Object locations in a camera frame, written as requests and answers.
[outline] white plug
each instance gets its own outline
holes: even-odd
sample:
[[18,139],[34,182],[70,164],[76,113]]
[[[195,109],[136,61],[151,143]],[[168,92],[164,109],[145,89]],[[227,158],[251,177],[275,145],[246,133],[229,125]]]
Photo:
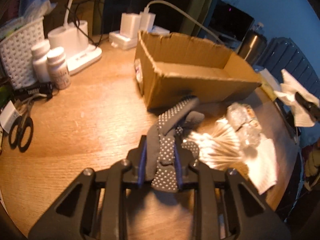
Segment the white plug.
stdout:
[[149,7],[145,7],[143,12],[140,12],[140,30],[151,32],[153,24],[155,22],[156,15],[154,13],[149,13]]
[[129,39],[137,38],[141,15],[136,13],[123,13],[121,16],[120,34]]

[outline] curtain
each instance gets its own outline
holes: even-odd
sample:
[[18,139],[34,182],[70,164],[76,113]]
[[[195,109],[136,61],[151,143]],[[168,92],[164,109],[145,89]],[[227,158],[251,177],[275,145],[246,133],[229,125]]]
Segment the curtain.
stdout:
[[[187,13],[201,24],[204,22],[212,0],[191,0]],[[180,32],[187,35],[196,36],[200,31],[200,27],[184,18]]]

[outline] white bottle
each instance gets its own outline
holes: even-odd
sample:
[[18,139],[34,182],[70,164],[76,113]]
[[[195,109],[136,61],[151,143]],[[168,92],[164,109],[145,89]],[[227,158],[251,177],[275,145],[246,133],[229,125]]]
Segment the white bottle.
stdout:
[[70,86],[71,79],[63,47],[50,50],[47,59],[49,74],[55,86],[58,89],[65,89]]
[[40,83],[51,81],[47,65],[47,53],[49,50],[50,43],[48,39],[37,43],[31,48],[33,69]]

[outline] scissors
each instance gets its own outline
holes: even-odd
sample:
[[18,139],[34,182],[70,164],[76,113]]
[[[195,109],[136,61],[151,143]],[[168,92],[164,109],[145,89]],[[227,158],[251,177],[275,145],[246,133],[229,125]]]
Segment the scissors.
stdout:
[[[13,125],[9,131],[8,138],[9,138],[9,145],[11,149],[15,149],[18,146],[20,152],[22,153],[28,150],[33,137],[33,120],[30,117],[32,106],[33,106],[33,101],[27,103],[24,112],[22,113],[21,116],[18,116],[16,118],[16,120],[13,122]],[[25,145],[21,145],[22,140],[26,133],[26,129],[28,127],[30,127],[30,134],[29,134],[28,140]],[[15,130],[15,128],[17,132],[15,134],[14,141],[12,141],[12,133]]]

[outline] black scissor handle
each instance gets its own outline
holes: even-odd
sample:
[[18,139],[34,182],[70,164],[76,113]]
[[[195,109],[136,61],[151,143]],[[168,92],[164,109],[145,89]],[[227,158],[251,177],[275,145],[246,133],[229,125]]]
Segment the black scissor handle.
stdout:
[[[26,142],[26,144],[24,146],[22,146],[21,142],[22,142],[22,139],[23,139],[24,134],[26,132],[26,129],[28,127],[30,127],[30,134],[28,137],[28,141]],[[31,119],[30,116],[28,116],[25,120],[24,126],[22,127],[22,131],[20,133],[20,138],[18,140],[18,147],[19,147],[20,152],[24,153],[26,150],[28,150],[30,143],[31,143],[31,140],[32,140],[32,137],[33,137],[33,120]]]
[[[11,149],[15,149],[18,145],[19,133],[20,133],[19,125],[20,125],[21,121],[22,121],[22,116],[18,116],[16,118],[16,120],[14,120],[14,122],[10,128],[8,140],[9,140],[9,145],[10,145]],[[15,135],[14,141],[12,141],[12,133],[16,127],[17,127],[16,135]]]

